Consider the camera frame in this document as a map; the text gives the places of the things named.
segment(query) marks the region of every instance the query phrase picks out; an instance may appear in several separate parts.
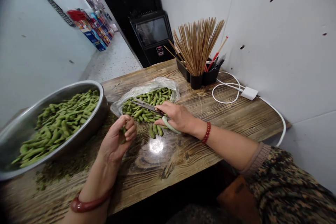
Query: bracelet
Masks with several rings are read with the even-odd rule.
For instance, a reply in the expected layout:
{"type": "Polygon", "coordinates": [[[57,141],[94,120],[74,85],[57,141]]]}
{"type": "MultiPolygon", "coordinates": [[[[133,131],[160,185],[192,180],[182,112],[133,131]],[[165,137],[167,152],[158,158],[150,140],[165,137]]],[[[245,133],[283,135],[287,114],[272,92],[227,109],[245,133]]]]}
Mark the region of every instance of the bracelet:
{"type": "Polygon", "coordinates": [[[208,140],[208,137],[209,137],[209,134],[210,134],[210,129],[211,129],[211,123],[208,122],[208,128],[207,128],[205,136],[204,136],[204,138],[202,140],[203,144],[205,144],[207,142],[207,140],[208,140]]]}
{"type": "Polygon", "coordinates": [[[106,194],[104,194],[102,197],[100,197],[99,199],[95,199],[93,201],[90,201],[90,202],[81,202],[79,200],[79,194],[81,193],[81,191],[79,191],[77,193],[77,195],[75,196],[75,198],[72,200],[71,204],[70,204],[70,207],[71,207],[71,210],[73,212],[77,212],[77,213],[83,213],[83,212],[88,212],[88,211],[91,211],[99,206],[101,206],[102,204],[105,203],[105,201],[107,199],[110,198],[111,196],[111,192],[112,192],[112,189],[109,190],[106,194]]]}

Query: terrazzo floor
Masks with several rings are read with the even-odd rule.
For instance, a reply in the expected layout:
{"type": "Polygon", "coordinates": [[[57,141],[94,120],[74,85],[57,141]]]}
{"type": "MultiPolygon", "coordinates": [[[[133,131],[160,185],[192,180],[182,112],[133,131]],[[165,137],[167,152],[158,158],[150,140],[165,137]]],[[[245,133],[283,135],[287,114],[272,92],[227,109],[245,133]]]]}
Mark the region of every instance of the terrazzo floor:
{"type": "Polygon", "coordinates": [[[116,32],[108,48],[96,52],[85,71],[86,79],[104,82],[140,69],[120,32],[116,32]]]}

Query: plastic bag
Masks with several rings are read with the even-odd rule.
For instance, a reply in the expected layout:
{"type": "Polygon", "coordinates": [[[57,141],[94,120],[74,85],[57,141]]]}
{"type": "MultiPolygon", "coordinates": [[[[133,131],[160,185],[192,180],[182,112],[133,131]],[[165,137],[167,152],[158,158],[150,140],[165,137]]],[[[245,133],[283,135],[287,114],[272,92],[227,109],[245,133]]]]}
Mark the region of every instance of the plastic bag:
{"type": "Polygon", "coordinates": [[[151,82],[143,85],[132,88],[130,91],[128,91],[126,94],[124,94],[117,102],[113,103],[111,105],[111,111],[116,116],[121,116],[123,114],[123,104],[125,101],[128,100],[130,97],[135,97],[138,95],[142,95],[144,93],[148,93],[151,91],[158,90],[160,88],[169,88],[172,89],[173,92],[170,97],[170,102],[176,102],[180,99],[180,87],[176,81],[170,80],[166,77],[157,77],[151,82]]]}

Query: metal basin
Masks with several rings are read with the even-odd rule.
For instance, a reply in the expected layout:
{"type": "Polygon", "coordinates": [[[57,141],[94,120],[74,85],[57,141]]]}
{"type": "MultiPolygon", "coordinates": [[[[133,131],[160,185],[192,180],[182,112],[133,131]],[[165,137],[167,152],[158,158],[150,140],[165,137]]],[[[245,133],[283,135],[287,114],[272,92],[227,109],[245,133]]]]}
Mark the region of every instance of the metal basin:
{"type": "Polygon", "coordinates": [[[15,118],[0,132],[0,180],[11,179],[48,160],[55,159],[64,153],[73,151],[97,132],[100,125],[104,122],[106,113],[107,100],[104,95],[104,89],[100,83],[92,80],[76,82],[65,86],[43,98],[15,118]],[[10,163],[20,155],[21,143],[31,139],[36,132],[34,128],[37,123],[37,117],[42,113],[43,108],[48,107],[51,103],[60,103],[63,100],[70,99],[77,93],[87,92],[89,89],[99,91],[98,105],[88,120],[70,139],[48,156],[40,159],[34,164],[24,168],[10,165],[10,163]]]}

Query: sweater cuff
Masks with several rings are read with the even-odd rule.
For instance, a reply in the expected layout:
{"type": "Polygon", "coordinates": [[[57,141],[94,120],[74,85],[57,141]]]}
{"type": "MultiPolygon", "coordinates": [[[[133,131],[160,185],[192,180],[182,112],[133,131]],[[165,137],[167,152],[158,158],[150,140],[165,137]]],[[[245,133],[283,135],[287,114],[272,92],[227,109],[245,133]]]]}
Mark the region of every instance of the sweater cuff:
{"type": "Polygon", "coordinates": [[[255,173],[261,167],[263,162],[266,160],[270,151],[271,146],[261,142],[256,152],[253,154],[250,162],[240,173],[244,177],[249,177],[253,175],[253,173],[255,173]]]}

